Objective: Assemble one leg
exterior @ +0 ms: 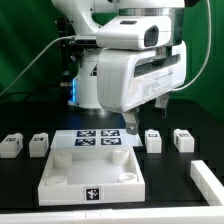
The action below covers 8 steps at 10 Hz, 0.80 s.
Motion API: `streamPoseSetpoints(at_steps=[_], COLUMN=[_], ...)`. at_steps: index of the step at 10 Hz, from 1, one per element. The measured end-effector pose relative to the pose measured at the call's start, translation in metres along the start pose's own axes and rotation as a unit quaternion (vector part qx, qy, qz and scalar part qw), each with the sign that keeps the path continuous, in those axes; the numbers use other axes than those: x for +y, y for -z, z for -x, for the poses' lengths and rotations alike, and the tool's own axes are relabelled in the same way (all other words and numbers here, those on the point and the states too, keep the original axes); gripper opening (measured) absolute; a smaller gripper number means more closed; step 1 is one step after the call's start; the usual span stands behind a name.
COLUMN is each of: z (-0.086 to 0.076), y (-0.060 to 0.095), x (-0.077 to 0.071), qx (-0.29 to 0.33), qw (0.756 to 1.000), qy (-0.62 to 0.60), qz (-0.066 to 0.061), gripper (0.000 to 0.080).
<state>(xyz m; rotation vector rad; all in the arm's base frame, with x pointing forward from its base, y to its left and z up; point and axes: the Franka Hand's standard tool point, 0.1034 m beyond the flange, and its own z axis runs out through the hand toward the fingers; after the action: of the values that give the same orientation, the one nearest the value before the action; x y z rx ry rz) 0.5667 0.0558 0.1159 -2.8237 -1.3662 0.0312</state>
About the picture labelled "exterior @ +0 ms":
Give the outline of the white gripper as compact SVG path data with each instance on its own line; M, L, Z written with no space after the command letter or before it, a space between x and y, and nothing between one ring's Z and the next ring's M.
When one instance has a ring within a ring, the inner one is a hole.
M105 49L97 63L97 96L100 105L122 113L126 132L138 133L138 116L131 110L156 98L154 113L166 117L169 94L186 78L186 45L145 51Z

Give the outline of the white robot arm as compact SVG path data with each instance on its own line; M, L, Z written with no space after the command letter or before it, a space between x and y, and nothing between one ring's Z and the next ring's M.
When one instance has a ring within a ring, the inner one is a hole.
M186 7L200 0L51 0L74 34L63 52L78 62L69 104L90 114L120 113L138 132L138 107L155 102L163 118L169 93L186 78Z

